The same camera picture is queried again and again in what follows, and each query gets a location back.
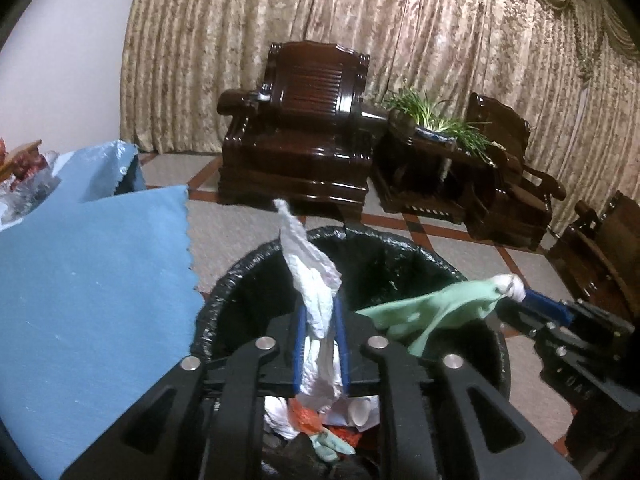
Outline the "mint green rubber glove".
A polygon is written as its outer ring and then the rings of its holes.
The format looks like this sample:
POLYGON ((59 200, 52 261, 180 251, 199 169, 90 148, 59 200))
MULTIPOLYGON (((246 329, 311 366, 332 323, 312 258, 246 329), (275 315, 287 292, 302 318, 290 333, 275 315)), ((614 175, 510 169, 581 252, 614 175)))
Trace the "mint green rubber glove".
POLYGON ((378 304, 361 309, 358 314, 370 318, 388 339, 401 341, 416 335, 408 344, 408 352, 420 358, 434 330, 456 330, 469 322, 484 320, 500 300, 522 302, 525 297, 525 285, 519 276, 499 274, 488 280, 457 282, 423 296, 378 304))

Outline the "white tissue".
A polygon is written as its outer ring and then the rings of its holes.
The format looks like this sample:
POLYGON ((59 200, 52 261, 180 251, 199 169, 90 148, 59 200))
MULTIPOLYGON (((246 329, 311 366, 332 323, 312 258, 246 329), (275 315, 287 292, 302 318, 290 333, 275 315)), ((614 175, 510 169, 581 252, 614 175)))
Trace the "white tissue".
POLYGON ((308 238, 302 222, 291 214, 286 200, 273 205, 280 219, 282 255, 302 298, 303 365, 299 402, 324 414, 343 393, 340 357, 332 324, 334 299, 342 286, 333 261, 308 238))

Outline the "white grey paper cup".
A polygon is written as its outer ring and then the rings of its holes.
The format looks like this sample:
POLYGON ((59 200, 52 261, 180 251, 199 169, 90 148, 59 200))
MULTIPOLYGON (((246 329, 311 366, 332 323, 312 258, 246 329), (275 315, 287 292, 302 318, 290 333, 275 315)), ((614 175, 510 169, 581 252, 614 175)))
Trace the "white grey paper cup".
POLYGON ((354 396, 338 399, 323 415, 326 426, 356 428, 367 431, 381 422, 378 396, 354 396))

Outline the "red plastic bag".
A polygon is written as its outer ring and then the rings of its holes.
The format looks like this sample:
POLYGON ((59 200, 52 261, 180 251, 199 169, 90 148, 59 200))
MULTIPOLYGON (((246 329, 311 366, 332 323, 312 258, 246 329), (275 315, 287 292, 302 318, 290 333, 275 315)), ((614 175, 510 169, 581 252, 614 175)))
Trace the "red plastic bag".
POLYGON ((296 398, 288 399, 288 421, 291 426, 307 436, 320 434, 321 429, 327 429, 349 445, 356 448, 362 433, 357 429, 341 426, 323 426, 320 415, 311 408, 306 408, 296 398))

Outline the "black lined trash bin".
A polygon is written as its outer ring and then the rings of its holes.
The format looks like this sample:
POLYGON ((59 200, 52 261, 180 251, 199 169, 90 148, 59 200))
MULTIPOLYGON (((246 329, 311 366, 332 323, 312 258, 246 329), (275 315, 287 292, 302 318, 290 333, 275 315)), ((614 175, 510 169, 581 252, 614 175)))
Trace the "black lined trash bin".
MULTIPOLYGON (((434 292, 461 278, 438 255, 394 234, 324 226, 309 237, 341 272, 340 298, 352 311, 434 292)), ((196 320, 193 350, 206 364, 228 358, 265 335, 269 322, 292 312, 298 300, 280 244, 263 244, 216 283, 196 320)), ((385 479, 381 437, 381 425, 363 431, 355 456, 334 466, 312 457, 305 442, 262 442, 259 479, 385 479)))

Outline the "blue felt table mat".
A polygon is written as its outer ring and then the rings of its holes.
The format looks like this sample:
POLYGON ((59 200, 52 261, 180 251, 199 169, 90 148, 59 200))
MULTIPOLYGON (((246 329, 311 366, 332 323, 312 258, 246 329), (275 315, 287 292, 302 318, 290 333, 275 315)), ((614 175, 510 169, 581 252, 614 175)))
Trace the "blue felt table mat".
POLYGON ((182 186, 47 202, 1 234, 1 418, 56 479, 185 356, 204 301, 182 186))

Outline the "dark wooden side table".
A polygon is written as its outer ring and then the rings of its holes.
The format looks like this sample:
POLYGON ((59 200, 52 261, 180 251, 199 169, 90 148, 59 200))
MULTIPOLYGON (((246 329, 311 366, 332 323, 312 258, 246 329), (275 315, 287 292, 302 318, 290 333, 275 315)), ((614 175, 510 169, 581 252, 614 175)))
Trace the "dark wooden side table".
POLYGON ((372 181, 390 214, 416 214, 455 224, 465 216, 468 177, 494 166, 405 114, 390 114, 373 152, 372 181))

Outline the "light blue tablecloth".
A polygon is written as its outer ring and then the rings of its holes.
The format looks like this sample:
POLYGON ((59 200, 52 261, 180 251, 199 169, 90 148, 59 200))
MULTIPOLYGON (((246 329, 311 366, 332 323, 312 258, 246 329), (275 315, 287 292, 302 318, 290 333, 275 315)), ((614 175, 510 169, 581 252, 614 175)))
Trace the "light blue tablecloth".
MULTIPOLYGON (((122 140, 58 154, 53 174, 61 182, 40 206, 75 205, 145 189, 138 148, 122 140)), ((17 226, 27 216, 1 229, 17 226)))

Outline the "green potted plant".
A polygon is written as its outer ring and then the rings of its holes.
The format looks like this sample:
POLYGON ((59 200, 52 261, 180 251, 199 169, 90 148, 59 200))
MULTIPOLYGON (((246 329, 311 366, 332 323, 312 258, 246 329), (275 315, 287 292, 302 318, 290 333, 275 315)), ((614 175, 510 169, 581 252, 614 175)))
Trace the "green potted plant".
POLYGON ((503 148, 497 141, 491 141, 480 132, 480 126, 488 122, 466 122, 463 119, 448 117, 442 111, 447 100, 434 101, 426 92, 411 88, 390 90, 383 99, 386 110, 398 110, 411 117, 419 128, 452 139, 466 154, 475 156, 490 166, 494 163, 487 154, 490 146, 503 148))

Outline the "glass fruit bowl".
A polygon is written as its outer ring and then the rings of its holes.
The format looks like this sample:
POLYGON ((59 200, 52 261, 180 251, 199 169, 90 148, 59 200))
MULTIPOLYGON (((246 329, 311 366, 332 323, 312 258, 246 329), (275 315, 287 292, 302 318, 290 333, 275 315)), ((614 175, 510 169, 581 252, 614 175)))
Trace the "glass fruit bowl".
POLYGON ((1 224, 21 220, 39 207, 58 187, 61 179, 53 174, 58 153, 48 151, 43 154, 48 166, 30 178, 18 182, 14 177, 1 182, 1 224))

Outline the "patterned beige curtain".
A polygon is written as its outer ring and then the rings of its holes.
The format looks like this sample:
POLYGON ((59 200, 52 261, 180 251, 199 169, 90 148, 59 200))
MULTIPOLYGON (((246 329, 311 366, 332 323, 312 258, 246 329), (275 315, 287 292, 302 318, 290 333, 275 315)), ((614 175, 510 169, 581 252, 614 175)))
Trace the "patterned beige curtain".
POLYGON ((370 56, 364 95, 407 87, 461 115, 472 92, 532 125, 527 159, 601 208, 639 194, 639 50, 606 0, 134 0, 120 75, 120 134, 147 151, 217 153, 221 92, 262 80, 275 42, 370 56))

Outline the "dark red apples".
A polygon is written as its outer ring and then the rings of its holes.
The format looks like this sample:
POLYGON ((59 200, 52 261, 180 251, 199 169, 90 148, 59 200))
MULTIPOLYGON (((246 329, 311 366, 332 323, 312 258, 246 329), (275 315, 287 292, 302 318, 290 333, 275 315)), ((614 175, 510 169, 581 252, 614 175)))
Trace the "dark red apples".
POLYGON ((14 177, 18 182, 26 180, 36 172, 48 166, 47 159, 39 153, 42 141, 24 143, 12 151, 6 149, 6 142, 1 140, 0 181, 14 177))

